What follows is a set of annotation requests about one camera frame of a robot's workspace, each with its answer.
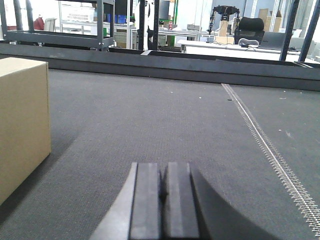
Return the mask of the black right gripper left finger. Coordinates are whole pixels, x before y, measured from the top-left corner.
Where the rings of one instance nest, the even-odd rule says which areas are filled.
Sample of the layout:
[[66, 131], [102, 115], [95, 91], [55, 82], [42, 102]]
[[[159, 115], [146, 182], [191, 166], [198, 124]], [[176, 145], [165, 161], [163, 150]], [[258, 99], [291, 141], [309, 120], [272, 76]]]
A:
[[90, 239], [161, 239], [160, 180], [157, 163], [132, 163], [122, 189]]

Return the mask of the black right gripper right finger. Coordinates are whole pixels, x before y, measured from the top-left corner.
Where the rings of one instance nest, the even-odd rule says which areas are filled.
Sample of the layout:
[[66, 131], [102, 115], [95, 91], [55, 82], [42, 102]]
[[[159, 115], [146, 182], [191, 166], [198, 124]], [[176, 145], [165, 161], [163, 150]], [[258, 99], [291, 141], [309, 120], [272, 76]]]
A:
[[165, 171], [166, 240], [275, 240], [233, 208], [192, 164], [169, 162]]

